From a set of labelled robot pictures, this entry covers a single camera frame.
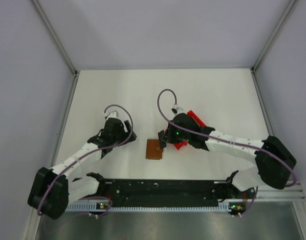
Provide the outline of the brown leather card holder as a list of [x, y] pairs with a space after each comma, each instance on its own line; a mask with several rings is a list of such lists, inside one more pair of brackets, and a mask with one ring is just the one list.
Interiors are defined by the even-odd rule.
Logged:
[[163, 156], [163, 149], [160, 147], [158, 139], [148, 139], [146, 145], [146, 159], [147, 160], [161, 160]]

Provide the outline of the red plastic card bin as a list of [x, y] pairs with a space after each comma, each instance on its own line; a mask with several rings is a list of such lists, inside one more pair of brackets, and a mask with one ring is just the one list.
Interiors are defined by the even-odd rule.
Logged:
[[[192, 110], [187, 113], [178, 113], [173, 118], [172, 123], [197, 133], [201, 133], [201, 129], [206, 126]], [[182, 130], [173, 125], [169, 125], [168, 130], [170, 131], [169, 143], [175, 145], [177, 149], [180, 149], [179, 146], [185, 144], [189, 144], [196, 149], [207, 149], [205, 138], [200, 135]]]

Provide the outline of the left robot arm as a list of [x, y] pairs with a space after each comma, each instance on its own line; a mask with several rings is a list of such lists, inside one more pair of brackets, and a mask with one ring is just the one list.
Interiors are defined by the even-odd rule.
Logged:
[[104, 158], [114, 148], [136, 140], [133, 121], [107, 118], [104, 128], [92, 136], [72, 156], [51, 168], [40, 168], [34, 178], [27, 203], [37, 210], [38, 216], [46, 215], [56, 220], [75, 201], [93, 195], [106, 194], [102, 176], [87, 169]]

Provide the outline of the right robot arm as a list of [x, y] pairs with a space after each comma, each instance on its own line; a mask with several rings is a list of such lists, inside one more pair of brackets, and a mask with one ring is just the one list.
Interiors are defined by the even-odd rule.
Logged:
[[245, 190], [263, 185], [282, 190], [288, 187], [297, 164], [295, 157], [275, 136], [264, 140], [229, 135], [209, 126], [200, 126], [192, 116], [179, 113], [168, 121], [164, 142], [187, 142], [196, 149], [228, 154], [252, 163], [252, 167], [236, 170], [227, 178], [226, 192], [232, 198]]

